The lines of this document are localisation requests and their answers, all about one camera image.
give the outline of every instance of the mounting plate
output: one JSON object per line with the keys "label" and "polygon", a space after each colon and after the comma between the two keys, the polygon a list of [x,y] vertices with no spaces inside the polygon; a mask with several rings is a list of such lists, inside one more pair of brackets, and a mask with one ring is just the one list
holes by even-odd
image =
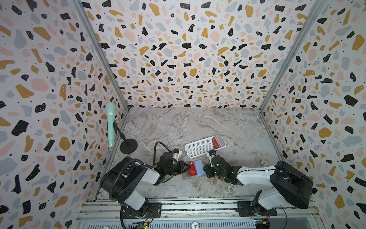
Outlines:
{"label": "mounting plate", "polygon": [[[237,212],[239,213],[239,216],[258,216],[258,214],[255,214],[253,211],[253,208],[251,206],[252,201],[238,201],[238,208]],[[276,216],[277,211],[275,209],[270,209],[269,214],[271,216]],[[268,216],[268,213],[263,213],[262,216]]]}
{"label": "mounting plate", "polygon": [[[123,213],[123,218],[124,219],[138,219],[132,212],[132,208],[124,208],[125,212]],[[154,217],[154,219],[158,219],[160,218],[161,215],[161,203],[148,203],[147,205],[147,212],[149,213],[149,219],[152,219]]]}

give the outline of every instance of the red box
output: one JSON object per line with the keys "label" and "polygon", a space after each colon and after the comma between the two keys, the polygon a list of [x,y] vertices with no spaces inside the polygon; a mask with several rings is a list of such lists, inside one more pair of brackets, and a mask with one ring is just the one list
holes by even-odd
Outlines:
{"label": "red box", "polygon": [[215,149],[220,148],[219,144],[217,143],[217,140],[215,138],[212,139],[212,144],[214,146]]}
{"label": "red box", "polygon": [[196,165],[194,162],[188,162],[188,165],[191,166],[191,168],[188,170],[189,171],[189,176],[190,177],[194,177],[197,175],[197,170],[196,170]]}

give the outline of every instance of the marble tabletop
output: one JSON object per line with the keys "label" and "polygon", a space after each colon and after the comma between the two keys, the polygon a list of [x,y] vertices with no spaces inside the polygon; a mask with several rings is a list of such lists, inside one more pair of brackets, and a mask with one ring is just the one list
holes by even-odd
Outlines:
{"label": "marble tabletop", "polygon": [[[202,159],[206,165],[209,163],[207,156],[190,159],[184,147],[187,143],[217,134],[223,137],[227,145],[217,154],[232,166],[262,167],[262,160],[270,166],[279,160],[256,108],[132,108],[123,133],[126,138],[138,142],[137,150],[129,156],[150,165],[157,141],[170,149],[180,149],[183,152],[180,160]],[[158,145],[157,162],[165,151],[163,146]],[[118,150],[112,166],[125,156]],[[200,176],[184,180],[182,175],[178,175],[159,186],[141,182],[137,191],[147,198],[157,198],[255,195],[257,191],[268,188],[255,184],[230,185],[217,177]],[[107,192],[101,189],[98,198],[108,199]]]}

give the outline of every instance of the teal microphone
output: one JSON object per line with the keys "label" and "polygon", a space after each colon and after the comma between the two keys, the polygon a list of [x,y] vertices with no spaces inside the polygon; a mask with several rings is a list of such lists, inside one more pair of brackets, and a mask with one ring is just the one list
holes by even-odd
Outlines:
{"label": "teal microphone", "polygon": [[107,104],[107,123],[108,123],[108,145],[110,148],[113,147],[115,141],[115,130],[113,123],[116,115],[116,105],[114,103]]}

